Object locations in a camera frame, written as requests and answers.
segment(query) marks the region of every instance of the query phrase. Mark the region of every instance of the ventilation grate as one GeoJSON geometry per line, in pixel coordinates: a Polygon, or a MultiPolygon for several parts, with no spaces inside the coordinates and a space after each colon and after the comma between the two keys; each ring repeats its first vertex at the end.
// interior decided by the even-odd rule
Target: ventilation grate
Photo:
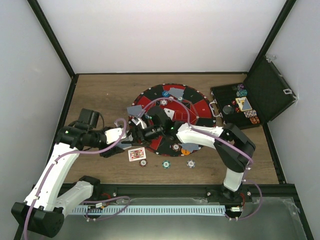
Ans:
{"type": "MultiPolygon", "coordinates": [[[[93,209],[90,215],[113,215],[120,211],[122,206],[112,206],[93,209]]],[[[77,206],[70,215],[84,215],[88,211],[87,205],[77,206]]],[[[225,206],[200,205],[200,206],[129,206],[119,215],[198,215],[198,216],[224,216],[225,206]]]]}

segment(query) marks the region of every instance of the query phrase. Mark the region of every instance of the white wall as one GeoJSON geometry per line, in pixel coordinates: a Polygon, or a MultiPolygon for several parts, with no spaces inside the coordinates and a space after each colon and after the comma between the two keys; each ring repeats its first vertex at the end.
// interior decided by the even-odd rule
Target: white wall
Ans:
{"type": "Polygon", "coordinates": [[[294,183],[315,239],[320,239],[320,1],[297,1],[269,53],[298,102],[270,122],[289,183],[294,183]]]}
{"type": "Polygon", "coordinates": [[[248,71],[285,0],[39,0],[76,73],[248,71]]]}
{"type": "Polygon", "coordinates": [[[0,238],[45,167],[70,77],[26,0],[0,1],[0,238]]]}

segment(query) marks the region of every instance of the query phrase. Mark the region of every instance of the red and black mat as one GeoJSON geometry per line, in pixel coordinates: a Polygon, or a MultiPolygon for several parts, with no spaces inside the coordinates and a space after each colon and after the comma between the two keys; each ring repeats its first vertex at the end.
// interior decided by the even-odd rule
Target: red and black mat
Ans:
{"type": "MultiPolygon", "coordinates": [[[[216,119],[213,117],[211,113],[209,107],[210,102],[207,99],[207,97],[204,96],[201,92],[197,91],[196,89],[182,84],[166,83],[150,87],[149,89],[142,92],[134,100],[132,105],[141,105],[142,108],[144,108],[152,100],[163,97],[163,92],[169,91],[170,88],[183,89],[182,104],[184,104],[189,110],[190,123],[192,125],[205,127],[214,127],[216,125],[216,119]]],[[[154,107],[156,105],[160,106],[162,109],[166,108],[174,110],[174,116],[172,118],[173,121],[181,121],[185,123],[187,122],[188,115],[186,113],[186,110],[177,102],[168,101],[167,105],[161,105],[160,101],[156,101],[150,106],[148,106],[146,111],[148,111],[149,108],[154,107]]],[[[142,120],[146,122],[148,126],[153,124],[152,120],[147,119],[145,116],[142,117],[142,120]]],[[[158,139],[154,139],[151,142],[150,146],[146,147],[146,149],[162,156],[178,157],[182,155],[181,150],[173,150],[172,143],[165,141],[165,139],[161,136],[158,139]]]]}

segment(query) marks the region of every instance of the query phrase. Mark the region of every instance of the black case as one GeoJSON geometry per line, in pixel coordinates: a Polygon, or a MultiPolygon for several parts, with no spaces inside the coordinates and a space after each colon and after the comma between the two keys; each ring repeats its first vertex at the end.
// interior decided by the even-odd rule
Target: black case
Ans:
{"type": "Polygon", "coordinates": [[[266,57],[260,60],[243,82],[212,87],[211,94],[222,114],[223,121],[233,123],[240,129],[257,127],[275,119],[297,99],[276,66],[266,57]],[[232,101],[238,98],[237,91],[233,88],[241,83],[247,90],[246,97],[251,107],[256,110],[260,120],[258,124],[251,123],[243,112],[225,114],[222,111],[224,106],[232,106],[232,101]]]}

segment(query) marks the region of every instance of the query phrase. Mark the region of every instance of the wooden surface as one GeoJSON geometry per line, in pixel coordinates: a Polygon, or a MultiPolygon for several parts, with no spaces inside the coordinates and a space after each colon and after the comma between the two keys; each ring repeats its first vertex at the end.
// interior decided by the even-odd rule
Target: wooden surface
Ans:
{"type": "MultiPolygon", "coordinates": [[[[212,100],[210,87],[239,83],[243,74],[105,74],[80,75],[67,115],[66,124],[77,120],[82,108],[103,114],[106,126],[114,126],[117,118],[128,118],[127,107],[149,87],[176,83],[193,87],[212,100]]],[[[244,130],[256,144],[254,166],[248,174],[258,184],[277,184],[269,148],[262,127],[244,130]]],[[[226,167],[218,153],[209,147],[182,157],[166,157],[146,150],[147,167],[139,161],[129,162],[128,151],[103,158],[99,155],[81,155],[71,167],[65,182],[76,182],[84,175],[108,184],[221,184],[226,167]],[[187,167],[187,160],[196,162],[195,168],[187,167]],[[171,167],[164,169],[162,162],[169,160],[171,167]]]]}

